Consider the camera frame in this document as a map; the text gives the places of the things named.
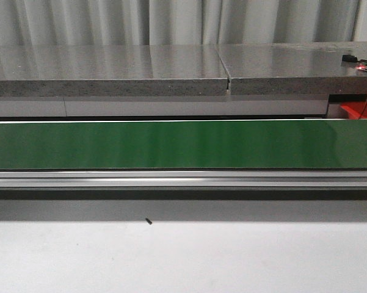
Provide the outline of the green conveyor belt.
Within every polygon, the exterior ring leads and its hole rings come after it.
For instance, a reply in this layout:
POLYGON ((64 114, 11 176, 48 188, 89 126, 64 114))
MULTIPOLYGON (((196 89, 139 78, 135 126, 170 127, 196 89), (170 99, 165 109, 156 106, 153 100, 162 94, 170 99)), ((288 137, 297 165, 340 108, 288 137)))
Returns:
POLYGON ((0 170, 367 168, 367 120, 0 123, 0 170))

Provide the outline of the grey stone countertop slab right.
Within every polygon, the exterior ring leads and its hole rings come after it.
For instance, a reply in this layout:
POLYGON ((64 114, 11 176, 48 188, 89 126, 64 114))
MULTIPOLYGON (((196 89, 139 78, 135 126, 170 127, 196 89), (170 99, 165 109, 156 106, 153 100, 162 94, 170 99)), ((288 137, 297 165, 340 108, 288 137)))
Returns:
POLYGON ((367 42, 219 45, 232 95, 367 93, 367 72, 342 61, 367 59, 367 42))

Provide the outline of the grey stone countertop slab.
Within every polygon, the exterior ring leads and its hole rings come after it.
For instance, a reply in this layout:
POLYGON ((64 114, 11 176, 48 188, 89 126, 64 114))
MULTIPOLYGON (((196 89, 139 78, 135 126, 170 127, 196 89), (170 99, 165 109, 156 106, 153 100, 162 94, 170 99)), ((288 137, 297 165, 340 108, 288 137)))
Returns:
POLYGON ((0 97, 222 96, 227 88, 212 46, 0 46, 0 97))
POLYGON ((219 45, 232 95, 367 93, 367 72, 342 61, 367 59, 367 42, 219 45))

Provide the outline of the white cabinet panel under counter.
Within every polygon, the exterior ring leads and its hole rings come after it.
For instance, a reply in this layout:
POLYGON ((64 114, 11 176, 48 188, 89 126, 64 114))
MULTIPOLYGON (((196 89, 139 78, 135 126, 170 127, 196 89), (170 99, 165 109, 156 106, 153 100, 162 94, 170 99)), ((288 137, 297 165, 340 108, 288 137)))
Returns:
POLYGON ((0 97, 0 117, 324 115, 327 94, 0 97))

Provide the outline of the red plastic bin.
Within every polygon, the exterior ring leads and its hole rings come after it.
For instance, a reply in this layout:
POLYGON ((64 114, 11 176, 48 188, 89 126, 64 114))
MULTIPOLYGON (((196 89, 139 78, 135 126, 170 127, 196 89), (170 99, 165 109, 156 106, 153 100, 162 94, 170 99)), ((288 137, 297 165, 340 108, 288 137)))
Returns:
POLYGON ((340 107, 347 113, 348 119, 367 119, 367 104, 365 102, 346 102, 340 107))

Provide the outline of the grey stone countertop slab left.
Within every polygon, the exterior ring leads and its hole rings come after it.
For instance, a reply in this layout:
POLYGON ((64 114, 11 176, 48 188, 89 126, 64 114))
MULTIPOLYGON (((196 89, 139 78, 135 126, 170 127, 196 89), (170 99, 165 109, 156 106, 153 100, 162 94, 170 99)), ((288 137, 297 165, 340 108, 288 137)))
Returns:
POLYGON ((222 96, 227 88, 212 46, 0 46, 0 97, 222 96))

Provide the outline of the black connector plug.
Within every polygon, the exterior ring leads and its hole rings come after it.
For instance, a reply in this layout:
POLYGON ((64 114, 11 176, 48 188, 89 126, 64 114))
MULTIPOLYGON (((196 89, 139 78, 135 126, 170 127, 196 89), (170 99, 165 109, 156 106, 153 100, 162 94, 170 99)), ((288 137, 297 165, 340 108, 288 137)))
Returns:
POLYGON ((344 54, 342 56, 342 61, 343 62, 349 62, 349 63, 357 63, 358 62, 358 58, 355 55, 344 54))

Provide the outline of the grey curtain backdrop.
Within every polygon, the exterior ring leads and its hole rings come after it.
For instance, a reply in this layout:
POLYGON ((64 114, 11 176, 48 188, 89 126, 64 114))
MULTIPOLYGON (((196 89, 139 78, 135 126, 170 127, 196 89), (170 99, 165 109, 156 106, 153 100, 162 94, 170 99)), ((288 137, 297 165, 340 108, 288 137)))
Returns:
POLYGON ((367 41, 367 1, 0 1, 0 46, 367 41))

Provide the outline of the aluminium conveyor side rail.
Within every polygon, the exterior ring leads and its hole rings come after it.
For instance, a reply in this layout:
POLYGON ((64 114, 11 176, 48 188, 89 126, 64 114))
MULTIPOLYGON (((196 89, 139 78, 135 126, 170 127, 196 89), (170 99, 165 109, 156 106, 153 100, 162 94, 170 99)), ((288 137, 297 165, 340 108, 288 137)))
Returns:
POLYGON ((367 170, 13 171, 0 189, 367 190, 367 170))

